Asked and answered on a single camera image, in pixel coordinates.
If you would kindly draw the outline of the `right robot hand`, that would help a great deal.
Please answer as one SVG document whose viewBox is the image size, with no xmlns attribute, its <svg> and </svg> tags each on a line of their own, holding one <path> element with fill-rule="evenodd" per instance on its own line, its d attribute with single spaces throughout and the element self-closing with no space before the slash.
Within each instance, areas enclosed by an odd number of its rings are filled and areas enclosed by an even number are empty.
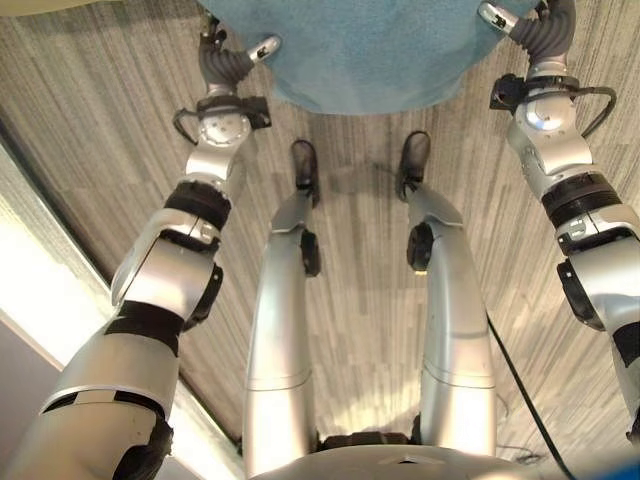
<svg viewBox="0 0 640 480">
<path fill-rule="evenodd" d="M 531 65 L 543 62 L 567 62 L 577 15 L 574 1 L 541 1 L 536 18 L 518 17 L 492 1 L 482 1 L 477 9 L 480 18 L 510 38 L 529 56 Z"/>
</svg>

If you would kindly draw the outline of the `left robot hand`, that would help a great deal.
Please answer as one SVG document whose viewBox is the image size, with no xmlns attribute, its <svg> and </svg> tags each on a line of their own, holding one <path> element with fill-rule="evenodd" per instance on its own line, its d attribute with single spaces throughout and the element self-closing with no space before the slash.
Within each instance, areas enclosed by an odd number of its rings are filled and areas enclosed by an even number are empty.
<svg viewBox="0 0 640 480">
<path fill-rule="evenodd" d="M 278 35 L 269 35 L 247 50 L 230 50 L 224 47 L 226 39 L 220 20 L 207 13 L 199 36 L 198 64 L 208 95 L 234 95 L 254 67 L 282 45 Z"/>
</svg>

